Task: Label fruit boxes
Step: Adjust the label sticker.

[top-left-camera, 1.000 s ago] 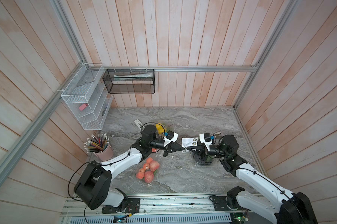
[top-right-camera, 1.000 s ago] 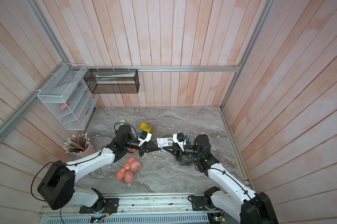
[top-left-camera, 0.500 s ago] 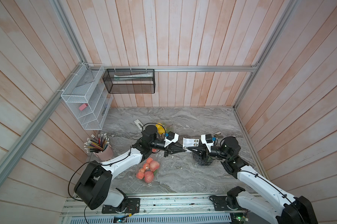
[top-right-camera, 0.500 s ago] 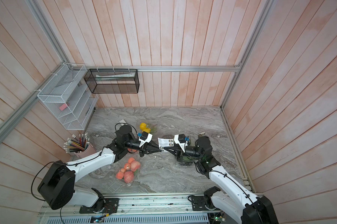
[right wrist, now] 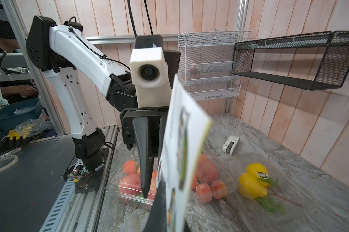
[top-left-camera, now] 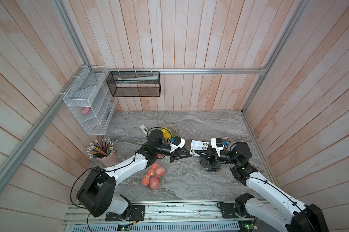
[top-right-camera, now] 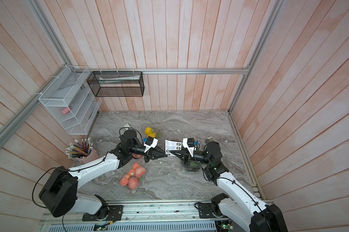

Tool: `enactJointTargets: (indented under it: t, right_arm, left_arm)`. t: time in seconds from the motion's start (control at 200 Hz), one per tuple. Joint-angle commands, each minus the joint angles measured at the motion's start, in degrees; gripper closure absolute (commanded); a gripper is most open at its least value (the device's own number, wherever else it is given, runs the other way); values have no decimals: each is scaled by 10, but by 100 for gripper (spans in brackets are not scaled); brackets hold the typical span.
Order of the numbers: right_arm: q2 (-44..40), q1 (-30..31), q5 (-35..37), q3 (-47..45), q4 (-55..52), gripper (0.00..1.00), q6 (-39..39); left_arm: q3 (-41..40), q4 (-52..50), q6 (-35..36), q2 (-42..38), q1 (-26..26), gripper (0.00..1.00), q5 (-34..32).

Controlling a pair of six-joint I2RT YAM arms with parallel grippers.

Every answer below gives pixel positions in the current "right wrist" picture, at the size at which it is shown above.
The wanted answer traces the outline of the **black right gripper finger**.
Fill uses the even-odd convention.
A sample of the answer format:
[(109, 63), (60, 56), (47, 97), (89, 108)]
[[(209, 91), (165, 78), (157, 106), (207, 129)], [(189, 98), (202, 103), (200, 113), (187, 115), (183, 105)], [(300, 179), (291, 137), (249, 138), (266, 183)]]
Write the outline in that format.
[(166, 183), (159, 183), (144, 232), (166, 232)]

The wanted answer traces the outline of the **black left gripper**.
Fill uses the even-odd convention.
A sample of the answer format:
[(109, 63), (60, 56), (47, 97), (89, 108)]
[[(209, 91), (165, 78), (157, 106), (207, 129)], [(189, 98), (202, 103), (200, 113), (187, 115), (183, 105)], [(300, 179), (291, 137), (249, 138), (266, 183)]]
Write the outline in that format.
[(128, 150), (138, 148), (141, 167), (141, 190), (148, 198), (154, 155), (161, 159), (169, 107), (126, 108), (120, 114), (122, 136)]

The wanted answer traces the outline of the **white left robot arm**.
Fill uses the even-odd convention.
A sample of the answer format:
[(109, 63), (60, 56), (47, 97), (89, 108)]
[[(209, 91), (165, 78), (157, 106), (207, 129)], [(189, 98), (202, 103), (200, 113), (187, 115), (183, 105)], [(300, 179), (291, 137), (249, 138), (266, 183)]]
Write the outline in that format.
[(88, 77), (121, 113), (124, 141), (128, 149), (138, 146), (141, 162), (141, 186), (132, 193), (141, 191), (147, 198), (178, 63), (169, 58), (160, 35), (136, 37), (126, 66), (98, 50), (82, 29), (75, 17), (59, 25), (34, 16), (26, 42), (29, 58), (55, 88), (71, 126), (75, 155), (90, 176), (104, 166), (105, 137), (86, 105), (78, 74)]

